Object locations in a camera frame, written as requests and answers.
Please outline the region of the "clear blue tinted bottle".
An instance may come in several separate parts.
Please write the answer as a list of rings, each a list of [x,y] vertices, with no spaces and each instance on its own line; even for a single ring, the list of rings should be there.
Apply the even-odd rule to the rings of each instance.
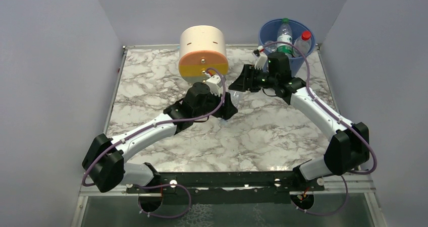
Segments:
[[[238,109],[240,106],[240,100],[242,98],[242,94],[243,92],[240,91],[234,91],[234,90],[230,90],[230,95],[231,95],[231,102],[232,104]],[[224,127],[226,124],[228,123],[227,120],[224,119],[219,119],[219,125],[220,127]]]

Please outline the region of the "green white label bottle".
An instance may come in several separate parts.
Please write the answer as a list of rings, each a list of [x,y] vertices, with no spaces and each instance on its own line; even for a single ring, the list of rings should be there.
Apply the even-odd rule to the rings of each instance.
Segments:
[[[293,34],[292,29],[289,25],[289,19],[283,18],[281,25],[277,32],[277,41],[287,42],[292,44]],[[293,48],[290,45],[278,43],[277,44],[277,52],[283,52],[288,58],[292,58]]]

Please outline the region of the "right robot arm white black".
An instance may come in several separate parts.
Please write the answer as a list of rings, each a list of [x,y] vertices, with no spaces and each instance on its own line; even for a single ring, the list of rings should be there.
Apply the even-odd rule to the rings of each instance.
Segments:
[[[307,116],[329,141],[323,156],[293,168],[299,180],[341,176],[369,160],[369,131],[364,123],[354,124],[342,117],[320,100],[303,79],[293,77],[289,58],[283,52],[260,53],[259,57],[267,61],[268,70],[264,72],[259,64],[245,64],[229,89],[241,92],[272,89],[276,97]]]

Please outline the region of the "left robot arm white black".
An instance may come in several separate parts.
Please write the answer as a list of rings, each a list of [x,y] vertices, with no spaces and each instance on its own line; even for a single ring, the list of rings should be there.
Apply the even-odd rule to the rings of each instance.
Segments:
[[[203,118],[212,116],[228,120],[237,112],[229,92],[215,95],[208,85],[197,82],[183,98],[168,106],[152,121],[114,137],[96,136],[82,162],[85,170],[82,185],[97,186],[102,193],[117,185],[154,186],[160,183],[159,173],[149,163],[128,163],[131,157]]]

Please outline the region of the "red nongfu label bottle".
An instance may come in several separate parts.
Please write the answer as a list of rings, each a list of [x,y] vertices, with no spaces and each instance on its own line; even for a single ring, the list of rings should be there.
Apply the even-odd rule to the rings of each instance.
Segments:
[[[311,32],[308,30],[303,31],[300,37],[294,42],[295,48],[293,48],[293,57],[297,58],[302,57],[302,55],[307,55],[312,45],[311,39]]]

